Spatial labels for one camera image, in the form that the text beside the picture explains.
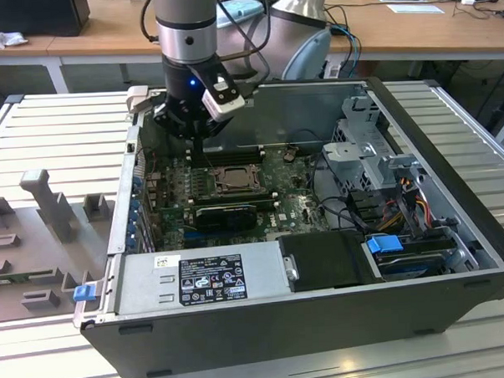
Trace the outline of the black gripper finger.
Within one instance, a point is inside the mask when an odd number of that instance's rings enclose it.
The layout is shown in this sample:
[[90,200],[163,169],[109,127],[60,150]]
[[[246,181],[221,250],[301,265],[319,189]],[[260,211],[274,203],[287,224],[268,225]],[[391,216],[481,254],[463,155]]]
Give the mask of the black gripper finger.
[[216,121],[211,115],[206,115],[204,117],[204,123],[202,125],[203,138],[216,137],[220,132],[223,131],[225,126],[232,120],[232,117],[226,118],[222,121]]
[[177,140],[189,141],[196,154],[204,152],[203,135],[200,132],[203,125],[201,103],[166,97],[163,104],[153,109],[153,115],[155,123],[166,133]]

